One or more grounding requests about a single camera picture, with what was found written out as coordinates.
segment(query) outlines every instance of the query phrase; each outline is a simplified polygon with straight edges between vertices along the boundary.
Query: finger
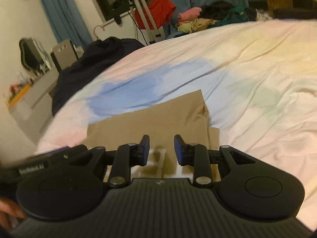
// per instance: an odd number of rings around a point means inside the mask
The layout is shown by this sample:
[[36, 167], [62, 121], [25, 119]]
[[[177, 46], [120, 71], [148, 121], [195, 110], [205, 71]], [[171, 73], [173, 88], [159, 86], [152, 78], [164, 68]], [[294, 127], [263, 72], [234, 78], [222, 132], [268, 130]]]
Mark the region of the finger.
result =
[[15, 217], [24, 218], [24, 214], [19, 205], [5, 197], [0, 198], [0, 211]]
[[0, 212], [0, 225], [6, 230], [10, 229], [9, 219], [7, 214], [4, 212]]

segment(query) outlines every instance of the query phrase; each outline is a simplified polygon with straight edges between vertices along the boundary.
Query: bed sheet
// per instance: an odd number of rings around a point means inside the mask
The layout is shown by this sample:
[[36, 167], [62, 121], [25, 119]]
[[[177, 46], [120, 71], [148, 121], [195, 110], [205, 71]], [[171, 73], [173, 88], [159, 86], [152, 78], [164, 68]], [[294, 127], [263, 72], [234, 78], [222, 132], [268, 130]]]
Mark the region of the bed sheet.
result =
[[317, 21], [249, 22], [126, 56], [57, 113], [37, 153], [73, 146], [89, 123], [201, 89], [220, 144], [296, 176], [298, 219], [317, 228]]

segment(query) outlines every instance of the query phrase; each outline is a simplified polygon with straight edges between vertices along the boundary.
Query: ribbed black surface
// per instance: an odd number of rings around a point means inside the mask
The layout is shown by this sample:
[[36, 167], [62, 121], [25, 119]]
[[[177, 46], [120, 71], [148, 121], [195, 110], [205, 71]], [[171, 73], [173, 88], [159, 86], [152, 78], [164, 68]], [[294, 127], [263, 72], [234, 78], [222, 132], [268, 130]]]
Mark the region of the ribbed black surface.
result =
[[134, 179], [113, 189], [89, 214], [62, 223], [25, 220], [12, 232], [32, 238], [307, 238], [311, 232], [296, 219], [251, 222], [227, 211], [213, 192], [187, 179]]

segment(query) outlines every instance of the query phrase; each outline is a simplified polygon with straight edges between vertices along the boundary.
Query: black device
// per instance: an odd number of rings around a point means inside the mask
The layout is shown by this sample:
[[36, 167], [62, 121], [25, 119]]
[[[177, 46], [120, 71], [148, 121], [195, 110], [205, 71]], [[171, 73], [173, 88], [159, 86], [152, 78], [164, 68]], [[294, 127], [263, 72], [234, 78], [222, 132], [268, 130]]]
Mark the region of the black device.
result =
[[[147, 135], [140, 144], [125, 144], [116, 151], [81, 146], [39, 156], [32, 163], [44, 160], [47, 167], [19, 177], [11, 174], [24, 173], [19, 169], [25, 165], [4, 169], [2, 183], [18, 182], [16, 198], [27, 216], [6, 237], [308, 238], [312, 234], [295, 218], [304, 188], [294, 176], [227, 145], [207, 150], [176, 135], [174, 146], [178, 163], [193, 166], [193, 183], [187, 178], [130, 181], [130, 168], [146, 165]], [[218, 165], [221, 181], [213, 182], [211, 164]]]

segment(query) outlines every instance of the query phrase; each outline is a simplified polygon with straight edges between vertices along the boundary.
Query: red clothing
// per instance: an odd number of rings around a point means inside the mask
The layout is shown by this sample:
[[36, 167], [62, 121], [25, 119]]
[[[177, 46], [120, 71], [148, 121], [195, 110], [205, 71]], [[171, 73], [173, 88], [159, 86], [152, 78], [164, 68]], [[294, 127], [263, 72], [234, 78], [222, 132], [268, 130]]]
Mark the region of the red clothing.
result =
[[[162, 27], [164, 24], [168, 24], [176, 9], [176, 6], [173, 3], [171, 3], [169, 0], [153, 0], [147, 6], [152, 14], [152, 17], [154, 19], [154, 22], [157, 28]], [[154, 28], [144, 9], [143, 9], [143, 13], [145, 15], [147, 23], [150, 26], [150, 29], [153, 30]], [[142, 19], [140, 17], [140, 14], [137, 10], [135, 11], [135, 20], [137, 21], [137, 25], [139, 26], [140, 29], [145, 29]]]

